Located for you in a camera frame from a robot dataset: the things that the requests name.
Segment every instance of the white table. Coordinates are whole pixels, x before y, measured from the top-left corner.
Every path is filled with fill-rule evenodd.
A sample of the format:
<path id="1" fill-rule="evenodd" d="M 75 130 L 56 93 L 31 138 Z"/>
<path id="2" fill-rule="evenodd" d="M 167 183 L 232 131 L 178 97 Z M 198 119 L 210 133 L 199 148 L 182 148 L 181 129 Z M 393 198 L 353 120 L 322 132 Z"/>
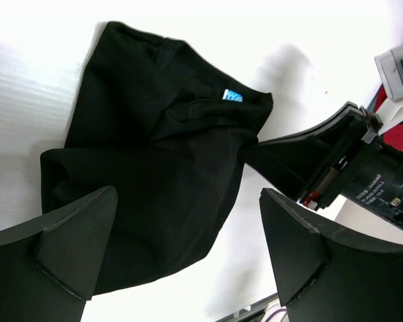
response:
<path id="1" fill-rule="evenodd" d="M 106 1 L 98 11 L 86 2 L 72 14 L 67 6 L 78 1 L 50 12 L 0 12 L 0 229 L 41 214 L 39 155 L 63 145 L 103 21 L 187 40 L 224 72 L 273 92 L 261 140 L 312 127 L 345 101 L 367 104 L 380 84 L 373 57 L 403 41 L 403 0 L 378 0 L 377 9 L 371 1 L 206 0 L 193 9 L 179 0 Z M 258 204 L 266 186 L 245 168 L 236 206 L 205 260 L 95 297 L 83 322 L 215 321 L 275 293 Z M 322 214 L 334 219 L 343 201 Z"/>

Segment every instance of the black shirt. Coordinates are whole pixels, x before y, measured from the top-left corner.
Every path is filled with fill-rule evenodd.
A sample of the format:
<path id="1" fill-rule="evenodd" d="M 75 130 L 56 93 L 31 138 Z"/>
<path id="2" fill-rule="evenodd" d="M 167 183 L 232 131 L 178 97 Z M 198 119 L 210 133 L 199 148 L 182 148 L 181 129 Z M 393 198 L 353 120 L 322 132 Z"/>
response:
<path id="1" fill-rule="evenodd" d="M 63 149 L 42 154 L 43 212 L 101 186 L 118 209 L 96 294 L 204 258 L 240 186 L 239 150 L 273 106 L 188 44 L 109 22 L 88 62 Z"/>

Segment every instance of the black t-shirt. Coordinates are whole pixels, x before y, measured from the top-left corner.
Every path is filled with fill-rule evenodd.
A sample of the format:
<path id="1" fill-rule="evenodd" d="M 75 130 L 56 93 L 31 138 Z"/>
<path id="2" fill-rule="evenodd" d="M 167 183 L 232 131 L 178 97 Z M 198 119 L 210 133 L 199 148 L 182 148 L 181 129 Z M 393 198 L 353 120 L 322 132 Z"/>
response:
<path id="1" fill-rule="evenodd" d="M 118 209 L 95 293 L 151 282 L 204 258 L 240 186 L 270 94 L 187 43 L 109 22 L 88 62 L 63 149 L 42 154 L 46 213 L 101 186 Z"/>

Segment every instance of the clothing tag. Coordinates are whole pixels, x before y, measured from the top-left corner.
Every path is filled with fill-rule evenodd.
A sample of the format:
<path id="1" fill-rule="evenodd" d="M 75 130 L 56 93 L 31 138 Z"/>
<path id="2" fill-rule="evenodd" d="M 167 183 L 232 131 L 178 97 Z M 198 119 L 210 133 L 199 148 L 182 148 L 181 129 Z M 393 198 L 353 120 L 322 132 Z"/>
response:
<path id="1" fill-rule="evenodd" d="M 243 102 L 243 96 L 236 92 L 231 91 L 230 89 L 226 89 L 224 91 L 222 99 L 226 99 L 227 101 Z"/>

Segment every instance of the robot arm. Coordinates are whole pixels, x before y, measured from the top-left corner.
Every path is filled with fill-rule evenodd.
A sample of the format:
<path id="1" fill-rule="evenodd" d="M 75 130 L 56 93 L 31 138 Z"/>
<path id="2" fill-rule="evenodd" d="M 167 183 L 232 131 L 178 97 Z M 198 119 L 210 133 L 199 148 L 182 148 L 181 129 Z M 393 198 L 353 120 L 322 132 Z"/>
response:
<path id="1" fill-rule="evenodd" d="M 246 148 L 240 159 L 312 210 L 343 195 L 403 229 L 403 152 L 381 137 L 403 121 L 403 46 L 375 60 L 388 94 L 378 113 L 348 102 L 324 123 Z"/>

